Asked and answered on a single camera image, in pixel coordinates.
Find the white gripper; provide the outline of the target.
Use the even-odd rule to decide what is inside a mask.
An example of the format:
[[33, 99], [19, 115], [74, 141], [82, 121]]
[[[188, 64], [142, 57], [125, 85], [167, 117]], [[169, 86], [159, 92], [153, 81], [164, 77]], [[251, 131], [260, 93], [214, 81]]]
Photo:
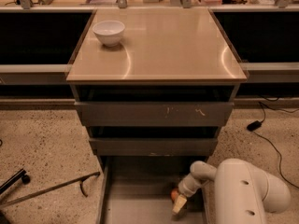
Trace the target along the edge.
[[206, 184], [206, 180], [196, 179], [191, 174], [186, 175], [178, 183], [179, 195], [174, 200], [172, 212], [177, 215], [187, 202], [187, 198], [192, 197], [197, 190], [201, 189]]

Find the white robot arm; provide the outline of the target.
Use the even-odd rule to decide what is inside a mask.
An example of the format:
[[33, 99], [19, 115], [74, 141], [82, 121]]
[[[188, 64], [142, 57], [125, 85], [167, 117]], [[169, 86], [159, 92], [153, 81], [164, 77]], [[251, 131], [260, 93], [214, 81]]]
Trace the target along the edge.
[[291, 204], [290, 190], [281, 179], [247, 161], [227, 159], [217, 167], [196, 161], [172, 194], [173, 213], [210, 181], [216, 224], [267, 224], [266, 213], [282, 213]]

